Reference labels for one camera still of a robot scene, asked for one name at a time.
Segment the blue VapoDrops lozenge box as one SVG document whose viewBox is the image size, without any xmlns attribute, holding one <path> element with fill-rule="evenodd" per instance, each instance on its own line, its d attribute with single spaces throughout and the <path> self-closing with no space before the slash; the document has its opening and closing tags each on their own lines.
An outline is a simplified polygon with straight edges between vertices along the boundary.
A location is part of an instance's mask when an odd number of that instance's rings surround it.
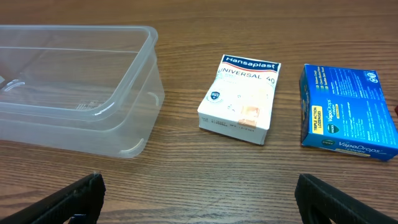
<svg viewBox="0 0 398 224">
<path fill-rule="evenodd" d="M 303 146 L 382 161 L 397 155 L 377 71 L 306 64 L 299 83 Z"/>
</svg>

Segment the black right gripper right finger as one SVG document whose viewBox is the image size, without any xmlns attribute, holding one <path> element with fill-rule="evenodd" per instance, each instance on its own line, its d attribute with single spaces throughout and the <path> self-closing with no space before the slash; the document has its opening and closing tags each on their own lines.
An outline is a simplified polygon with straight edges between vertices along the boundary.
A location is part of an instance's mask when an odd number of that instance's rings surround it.
<svg viewBox="0 0 398 224">
<path fill-rule="evenodd" d="M 295 199 L 303 224 L 397 224 L 311 174 L 299 175 Z"/>
</svg>

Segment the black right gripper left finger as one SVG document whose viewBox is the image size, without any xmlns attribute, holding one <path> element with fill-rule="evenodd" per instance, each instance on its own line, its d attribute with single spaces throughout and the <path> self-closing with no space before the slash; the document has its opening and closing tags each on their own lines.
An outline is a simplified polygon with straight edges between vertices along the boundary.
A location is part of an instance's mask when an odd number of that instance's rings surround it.
<svg viewBox="0 0 398 224">
<path fill-rule="evenodd" d="M 1 224 L 96 224 L 106 188 L 100 173 L 92 173 L 48 197 L 9 215 Z"/>
</svg>

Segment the clear plastic container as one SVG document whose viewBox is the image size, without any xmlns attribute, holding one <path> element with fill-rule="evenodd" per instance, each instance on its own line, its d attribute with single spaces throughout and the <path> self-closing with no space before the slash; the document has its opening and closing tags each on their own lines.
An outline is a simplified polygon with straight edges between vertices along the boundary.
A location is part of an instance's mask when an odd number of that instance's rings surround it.
<svg viewBox="0 0 398 224">
<path fill-rule="evenodd" d="M 1 26 L 1 139 L 132 158 L 165 98 L 149 26 Z"/>
</svg>

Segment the white Hansaplast plaster box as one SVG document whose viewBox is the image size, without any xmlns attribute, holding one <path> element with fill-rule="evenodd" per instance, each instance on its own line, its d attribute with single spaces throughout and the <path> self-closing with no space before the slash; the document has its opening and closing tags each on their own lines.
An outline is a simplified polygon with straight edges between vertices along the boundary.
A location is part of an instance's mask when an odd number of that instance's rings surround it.
<svg viewBox="0 0 398 224">
<path fill-rule="evenodd" d="M 197 111 L 199 127 L 265 143 L 281 64 L 224 54 Z"/>
</svg>

